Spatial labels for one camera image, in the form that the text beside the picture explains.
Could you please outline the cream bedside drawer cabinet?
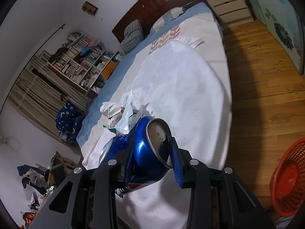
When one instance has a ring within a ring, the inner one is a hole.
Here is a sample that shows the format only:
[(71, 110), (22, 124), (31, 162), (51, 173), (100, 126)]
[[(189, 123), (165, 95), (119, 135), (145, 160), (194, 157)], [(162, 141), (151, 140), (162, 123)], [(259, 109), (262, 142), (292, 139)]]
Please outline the cream bedside drawer cabinet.
[(253, 22), (245, 0), (207, 0), (224, 28)]

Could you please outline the bed with blue sheet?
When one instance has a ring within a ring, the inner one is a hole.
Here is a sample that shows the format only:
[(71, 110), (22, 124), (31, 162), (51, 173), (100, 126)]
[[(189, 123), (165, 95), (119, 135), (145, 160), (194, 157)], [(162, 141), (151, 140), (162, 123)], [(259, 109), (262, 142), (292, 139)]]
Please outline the bed with blue sheet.
[(208, 13), (213, 16), (211, 10), (204, 4), (198, 3), (190, 9), (187, 9), (186, 12), (180, 15), (178, 18), (169, 22), (163, 26), (159, 31), (149, 35), (143, 42), (141, 42), (134, 50), (126, 54), (118, 66), (115, 68), (111, 77), (107, 80), (106, 84), (103, 86), (97, 98), (93, 100), (90, 105), (87, 117), (83, 120), (83, 125), (80, 130), (80, 133), (77, 137), (77, 142), (80, 145), (81, 153), (83, 155), (83, 166), (90, 170), (94, 169), (99, 164), (99, 157), (102, 151), (103, 146), (109, 142), (113, 137), (113, 134), (106, 128), (103, 128), (103, 122), (105, 119), (101, 118), (102, 113), (100, 108), (103, 102), (111, 101), (109, 97), (110, 91), (109, 88), (115, 82), (121, 82), (121, 74), (126, 73), (133, 63), (136, 56), (147, 46), (163, 46), (171, 38), (169, 31), (173, 28), (176, 28), (180, 23), (189, 19), (195, 15)]

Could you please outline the plaid grey pillow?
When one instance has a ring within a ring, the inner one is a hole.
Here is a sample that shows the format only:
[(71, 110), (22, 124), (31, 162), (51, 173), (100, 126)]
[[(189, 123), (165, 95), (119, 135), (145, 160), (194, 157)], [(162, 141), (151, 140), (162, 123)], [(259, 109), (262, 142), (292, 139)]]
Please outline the plaid grey pillow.
[(138, 19), (132, 21), (124, 30), (124, 39), (120, 47), (124, 54), (131, 52), (141, 41), (143, 41), (143, 30)]

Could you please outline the white bookshelf with books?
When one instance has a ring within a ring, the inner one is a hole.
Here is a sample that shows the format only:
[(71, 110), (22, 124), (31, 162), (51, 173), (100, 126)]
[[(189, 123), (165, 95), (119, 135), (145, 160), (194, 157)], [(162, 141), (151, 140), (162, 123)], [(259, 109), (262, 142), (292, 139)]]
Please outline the white bookshelf with books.
[(121, 58), (119, 51), (112, 53), (99, 40), (81, 31), (73, 31), (48, 64), (59, 77), (85, 96), (94, 98)]

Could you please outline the white cloth on bed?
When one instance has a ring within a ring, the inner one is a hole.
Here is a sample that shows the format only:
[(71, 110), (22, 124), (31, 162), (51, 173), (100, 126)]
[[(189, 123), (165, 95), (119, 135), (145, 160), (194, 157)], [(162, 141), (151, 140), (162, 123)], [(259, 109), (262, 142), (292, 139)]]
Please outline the white cloth on bed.
[(168, 157), (153, 149), (147, 129), (158, 119), (166, 122), (179, 147), (207, 166), (224, 167), (232, 121), (231, 91), (226, 61), (213, 68), (202, 49), (171, 40), (148, 56), (139, 53), (121, 82), (109, 88), (112, 102), (139, 111), (139, 121), (121, 133), (134, 134), (135, 170), (142, 180), (163, 174), (155, 183), (117, 198), (117, 213), (131, 228), (185, 228), (190, 192), (175, 182)]

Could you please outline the cream floral bed cover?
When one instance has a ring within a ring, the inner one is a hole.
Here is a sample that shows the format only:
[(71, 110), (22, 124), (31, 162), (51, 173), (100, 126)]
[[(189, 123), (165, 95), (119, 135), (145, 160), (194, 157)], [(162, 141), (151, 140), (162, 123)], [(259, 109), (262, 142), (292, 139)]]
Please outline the cream floral bed cover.
[(179, 147), (222, 169), (229, 148), (232, 92), (222, 35), (211, 14), (195, 15), (169, 31), (163, 46), (149, 45), (136, 60), (129, 85), (170, 126)]

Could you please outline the orange plastic basket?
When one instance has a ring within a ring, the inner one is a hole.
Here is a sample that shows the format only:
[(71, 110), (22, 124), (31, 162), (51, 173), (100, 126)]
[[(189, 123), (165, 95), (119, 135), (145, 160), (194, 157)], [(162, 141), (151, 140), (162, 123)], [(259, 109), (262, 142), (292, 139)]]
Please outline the orange plastic basket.
[(285, 152), (270, 179), (272, 206), (278, 215), (297, 213), (304, 202), (304, 138)]

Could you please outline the white and blue pillow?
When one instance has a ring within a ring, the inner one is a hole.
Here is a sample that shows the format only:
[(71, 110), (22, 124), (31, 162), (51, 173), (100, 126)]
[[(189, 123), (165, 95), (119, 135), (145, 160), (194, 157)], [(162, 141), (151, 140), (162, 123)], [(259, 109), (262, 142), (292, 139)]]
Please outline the white and blue pillow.
[(159, 19), (157, 19), (157, 21), (151, 27), (150, 33), (152, 34), (156, 31), (158, 31), (160, 28), (162, 28), (169, 22), (173, 21), (173, 19), (178, 18), (184, 12), (185, 12), (185, 9), (183, 7), (175, 7), (175, 8), (170, 9), (165, 14), (163, 14)]

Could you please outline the dark wooden headboard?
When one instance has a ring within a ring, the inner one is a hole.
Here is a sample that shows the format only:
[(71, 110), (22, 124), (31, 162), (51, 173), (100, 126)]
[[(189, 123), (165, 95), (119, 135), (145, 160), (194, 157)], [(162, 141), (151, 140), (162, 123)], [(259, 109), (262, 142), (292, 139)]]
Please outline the dark wooden headboard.
[(163, 14), (175, 7), (189, 8), (204, 0), (138, 0), (121, 18), (113, 28), (112, 33), (118, 42), (125, 38), (126, 27), (134, 20), (139, 20), (143, 30), (143, 36), (147, 37), (153, 24)]

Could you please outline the beige curtain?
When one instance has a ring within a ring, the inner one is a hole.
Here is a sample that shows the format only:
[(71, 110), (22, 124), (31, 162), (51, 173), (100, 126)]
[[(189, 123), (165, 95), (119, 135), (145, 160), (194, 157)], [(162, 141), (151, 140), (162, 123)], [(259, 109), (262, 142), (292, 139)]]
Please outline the beige curtain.
[(55, 119), (58, 111), (71, 101), (84, 116), (89, 98), (53, 72), (47, 62), (34, 56), (9, 93), (14, 108), (36, 128), (61, 141)]

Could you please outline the crumpled white plastic bag trash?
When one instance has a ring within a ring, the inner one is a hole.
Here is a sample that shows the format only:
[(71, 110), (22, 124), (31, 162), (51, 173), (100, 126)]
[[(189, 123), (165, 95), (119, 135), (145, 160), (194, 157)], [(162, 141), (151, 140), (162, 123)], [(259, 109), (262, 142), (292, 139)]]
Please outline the crumpled white plastic bag trash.
[(120, 102), (103, 102), (100, 108), (101, 118), (105, 119), (103, 128), (115, 134), (127, 134), (140, 118), (153, 115), (147, 106), (148, 104), (144, 104), (141, 88), (127, 91)]

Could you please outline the black curtain rod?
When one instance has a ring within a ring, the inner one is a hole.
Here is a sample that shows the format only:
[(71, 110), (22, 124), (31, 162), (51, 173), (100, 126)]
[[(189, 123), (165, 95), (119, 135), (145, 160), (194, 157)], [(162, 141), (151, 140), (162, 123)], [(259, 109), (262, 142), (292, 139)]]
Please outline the black curtain rod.
[(25, 69), (25, 67), (27, 66), (27, 64), (31, 61), (31, 59), (36, 56), (36, 54), (44, 47), (44, 45), (59, 31), (59, 30), (63, 30), (64, 27), (66, 26), (65, 23), (61, 23), (59, 24), (58, 27), (55, 28), (55, 30), (51, 30), (49, 33), (47, 33), (46, 36), (44, 36), (42, 38), (42, 40), (40, 40), (38, 42), (38, 44), (30, 51), (30, 53), (28, 54), (28, 56), (26, 56), (26, 58), (24, 59), (24, 61), (22, 61), (21, 65), (18, 67), (17, 71), (15, 72), (12, 80), (10, 81), (10, 83), (8, 84), (3, 97), (1, 98), (1, 112), (3, 110), (3, 107), (5, 105), (5, 102), (7, 101), (7, 98), (9, 96), (10, 91), (12, 90), (16, 80), (18, 79), (18, 77), (20, 76), (20, 74), (22, 73), (22, 71)]

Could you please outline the clutter pile on floor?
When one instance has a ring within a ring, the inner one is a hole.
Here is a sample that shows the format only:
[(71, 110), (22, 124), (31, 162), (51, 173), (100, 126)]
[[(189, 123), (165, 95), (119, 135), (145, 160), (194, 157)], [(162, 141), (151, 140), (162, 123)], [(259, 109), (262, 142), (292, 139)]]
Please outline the clutter pile on floor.
[(60, 183), (75, 168), (80, 167), (79, 163), (69, 158), (63, 157), (58, 152), (53, 155), (50, 165), (43, 167), (39, 164), (30, 166), (24, 164), (18, 166), (18, 174), (21, 176), (21, 184), (28, 201), (28, 212), (22, 212), (23, 224), (20, 228), (28, 228), (34, 217), (42, 206), (47, 202), (50, 196)]

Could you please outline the crushed blue soda can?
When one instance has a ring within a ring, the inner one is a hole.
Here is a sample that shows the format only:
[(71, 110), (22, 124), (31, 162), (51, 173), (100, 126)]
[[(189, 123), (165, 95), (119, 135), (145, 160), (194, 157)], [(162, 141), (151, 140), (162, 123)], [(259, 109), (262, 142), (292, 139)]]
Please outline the crushed blue soda can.
[(169, 139), (170, 127), (161, 118), (143, 116), (128, 134), (118, 135), (104, 145), (99, 164), (116, 159), (117, 154), (126, 149), (129, 137), (134, 136), (134, 171), (130, 183), (125, 188), (116, 188), (119, 197), (142, 189), (161, 180), (172, 169)]

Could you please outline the blue moon pattern blanket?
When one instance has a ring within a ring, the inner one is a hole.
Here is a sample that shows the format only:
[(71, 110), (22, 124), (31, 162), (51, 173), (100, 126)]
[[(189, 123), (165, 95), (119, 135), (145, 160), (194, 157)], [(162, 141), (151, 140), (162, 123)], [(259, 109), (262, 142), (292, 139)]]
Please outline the blue moon pattern blanket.
[(65, 105), (58, 111), (55, 119), (60, 140), (64, 143), (76, 142), (76, 137), (81, 130), (84, 118), (71, 101), (66, 101)]

